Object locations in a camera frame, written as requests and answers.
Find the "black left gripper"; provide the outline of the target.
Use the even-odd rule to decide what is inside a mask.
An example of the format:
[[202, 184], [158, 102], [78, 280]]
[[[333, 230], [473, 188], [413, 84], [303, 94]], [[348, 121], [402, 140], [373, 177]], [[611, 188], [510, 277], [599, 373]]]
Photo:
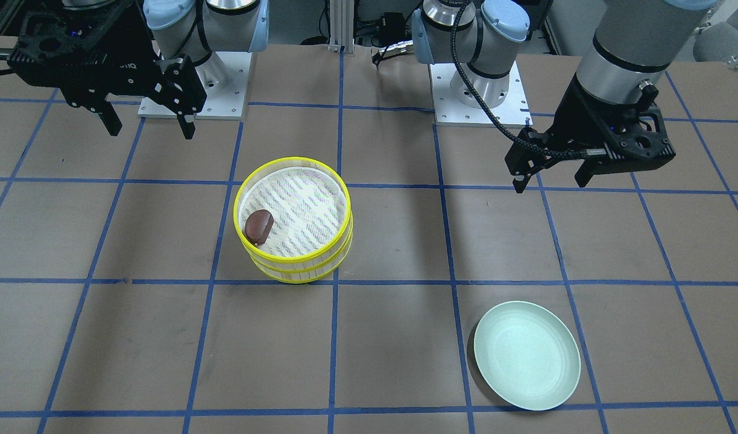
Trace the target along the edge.
[[583, 189], [597, 175], [652, 171], [676, 157], [650, 80], [637, 85], [637, 102], [612, 104], [574, 78], [544, 133], [524, 127], [505, 162], [521, 194], [532, 176], [563, 160], [582, 160], [574, 180]]

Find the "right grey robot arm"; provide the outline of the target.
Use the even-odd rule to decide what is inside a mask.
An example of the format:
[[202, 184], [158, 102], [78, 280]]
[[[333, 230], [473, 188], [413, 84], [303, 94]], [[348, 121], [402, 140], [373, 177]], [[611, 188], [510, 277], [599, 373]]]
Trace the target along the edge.
[[28, 85], [97, 115], [111, 136], [122, 127], [114, 95], [164, 107], [191, 139], [209, 94], [232, 82], [220, 53], [268, 41], [267, 1], [37, 1], [0, 58]]

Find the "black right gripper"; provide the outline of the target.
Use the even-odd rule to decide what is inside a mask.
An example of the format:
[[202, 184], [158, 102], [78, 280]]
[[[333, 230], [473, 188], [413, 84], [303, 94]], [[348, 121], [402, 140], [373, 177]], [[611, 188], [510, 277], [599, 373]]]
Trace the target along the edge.
[[92, 113], [111, 136], [122, 122], [109, 94], [166, 107], [187, 140], [207, 99], [188, 55], [157, 59], [138, 1], [30, 1], [7, 64], [29, 85], [60, 88], [74, 104], [96, 99]]

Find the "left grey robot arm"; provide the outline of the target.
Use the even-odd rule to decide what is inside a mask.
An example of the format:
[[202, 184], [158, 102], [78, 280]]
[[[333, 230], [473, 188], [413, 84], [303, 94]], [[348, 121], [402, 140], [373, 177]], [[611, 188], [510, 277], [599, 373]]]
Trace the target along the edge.
[[553, 117], [539, 132], [513, 134], [493, 108], [504, 99], [531, 18], [513, 1], [424, 1], [411, 13], [419, 63], [452, 64], [453, 88], [511, 140], [513, 189], [564, 160], [580, 160], [585, 187], [596, 175], [653, 171], [676, 156], [656, 104], [656, 83], [713, 1], [609, 1]]

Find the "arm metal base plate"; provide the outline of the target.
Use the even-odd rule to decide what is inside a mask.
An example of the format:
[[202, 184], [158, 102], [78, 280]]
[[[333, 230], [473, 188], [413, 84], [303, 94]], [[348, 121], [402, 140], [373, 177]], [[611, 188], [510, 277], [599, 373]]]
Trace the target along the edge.
[[197, 120], [244, 118], [254, 57], [249, 52], [218, 51], [197, 67], [207, 94], [203, 110], [195, 116]]
[[[520, 69], [515, 62], [507, 76], [487, 79], [464, 65], [465, 76], [488, 105], [496, 120], [508, 128], [534, 124], [527, 102]], [[429, 65], [430, 90], [435, 124], [441, 127], [492, 127], [494, 124], [468, 90], [456, 66], [451, 63]]]

